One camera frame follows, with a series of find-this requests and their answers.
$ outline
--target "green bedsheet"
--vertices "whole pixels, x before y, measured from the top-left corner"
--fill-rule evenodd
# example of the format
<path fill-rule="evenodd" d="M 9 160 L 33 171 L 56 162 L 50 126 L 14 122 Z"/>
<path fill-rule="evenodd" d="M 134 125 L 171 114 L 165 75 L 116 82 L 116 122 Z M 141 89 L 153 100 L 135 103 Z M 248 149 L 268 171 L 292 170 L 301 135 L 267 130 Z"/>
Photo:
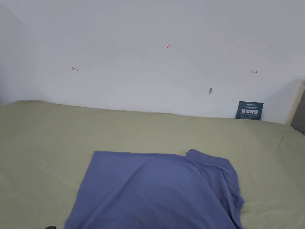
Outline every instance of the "green bedsheet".
<path fill-rule="evenodd" d="M 245 228 L 305 228 L 305 136 L 277 123 L 20 101 L 0 107 L 1 228 L 63 228 L 95 150 L 234 166 Z"/>

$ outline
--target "wrinkled fabric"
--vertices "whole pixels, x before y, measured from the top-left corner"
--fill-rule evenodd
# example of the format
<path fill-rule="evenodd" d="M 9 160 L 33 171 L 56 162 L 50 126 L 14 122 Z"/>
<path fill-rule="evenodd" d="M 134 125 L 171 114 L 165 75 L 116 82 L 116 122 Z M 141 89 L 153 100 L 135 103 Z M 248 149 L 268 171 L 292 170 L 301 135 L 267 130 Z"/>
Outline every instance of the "wrinkled fabric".
<path fill-rule="evenodd" d="M 243 228 L 229 160 L 95 151 L 65 229 Z"/>

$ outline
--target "bed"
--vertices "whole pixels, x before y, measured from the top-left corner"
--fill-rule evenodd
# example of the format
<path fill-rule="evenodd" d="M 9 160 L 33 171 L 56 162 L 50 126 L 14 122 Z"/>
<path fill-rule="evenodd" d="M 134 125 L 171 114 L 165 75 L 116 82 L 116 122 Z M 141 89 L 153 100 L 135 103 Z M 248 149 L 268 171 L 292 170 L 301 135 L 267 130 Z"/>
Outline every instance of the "bed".
<path fill-rule="evenodd" d="M 0 128 L 1 228 L 63 228 L 95 150 L 190 149 L 229 159 L 245 228 L 305 228 L 305 135 L 289 125 L 18 101 Z"/>

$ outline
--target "red marking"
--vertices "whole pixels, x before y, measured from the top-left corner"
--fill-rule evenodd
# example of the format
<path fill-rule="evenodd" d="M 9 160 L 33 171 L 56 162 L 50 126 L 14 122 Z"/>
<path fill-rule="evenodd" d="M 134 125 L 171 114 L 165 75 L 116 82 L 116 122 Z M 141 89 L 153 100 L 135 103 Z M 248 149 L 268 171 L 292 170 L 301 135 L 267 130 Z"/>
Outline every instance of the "red marking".
<path fill-rule="evenodd" d="M 73 71 L 74 71 L 74 69 L 76 69 L 76 70 L 78 71 L 78 68 L 77 68 L 77 66 L 76 66 L 75 68 L 73 68 L 73 67 L 72 67 L 71 69 L 72 69 Z"/>

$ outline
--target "dark blue sign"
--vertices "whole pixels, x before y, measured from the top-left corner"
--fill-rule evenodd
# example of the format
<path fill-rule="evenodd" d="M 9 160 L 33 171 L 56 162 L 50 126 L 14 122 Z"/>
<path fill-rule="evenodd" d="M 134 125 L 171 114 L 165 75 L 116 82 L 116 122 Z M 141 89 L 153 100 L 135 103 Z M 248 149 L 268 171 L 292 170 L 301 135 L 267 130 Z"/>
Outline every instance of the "dark blue sign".
<path fill-rule="evenodd" d="M 237 109 L 236 119 L 260 120 L 264 103 L 240 101 Z"/>

